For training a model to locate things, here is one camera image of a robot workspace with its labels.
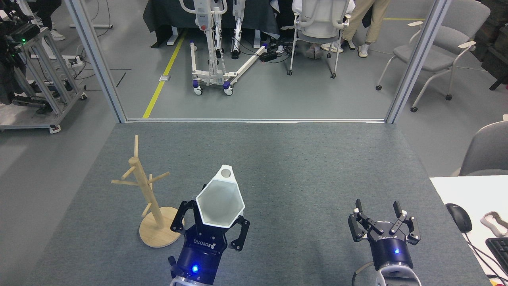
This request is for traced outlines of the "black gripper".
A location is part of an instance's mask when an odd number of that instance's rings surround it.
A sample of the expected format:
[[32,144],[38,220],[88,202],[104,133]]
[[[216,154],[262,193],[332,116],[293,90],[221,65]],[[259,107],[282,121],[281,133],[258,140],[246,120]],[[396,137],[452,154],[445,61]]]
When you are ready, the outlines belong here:
[[[374,222],[363,213],[360,199],[356,200],[355,205],[356,208],[348,217],[350,231],[354,242],[361,241],[367,234],[375,270],[379,271],[388,265],[404,265],[412,269],[414,265],[406,245],[406,240],[412,245],[418,244],[421,240],[417,219],[403,210],[399,201],[394,201],[393,203],[397,216],[395,224],[391,222]],[[399,230],[404,223],[408,226],[408,235]],[[379,229],[383,230],[382,234],[378,233]]]
[[[199,210],[197,202],[182,201],[171,224],[171,230],[184,234],[185,241],[178,261],[174,261],[174,277],[180,276],[202,284],[212,285],[217,273],[221,256],[227,248],[225,233],[228,228],[204,226],[198,231],[197,224],[185,230],[184,217],[187,210],[192,209],[194,222],[199,224]],[[243,215],[233,223],[241,225],[240,235],[230,242],[228,248],[236,251],[243,249],[249,230],[250,222]]]

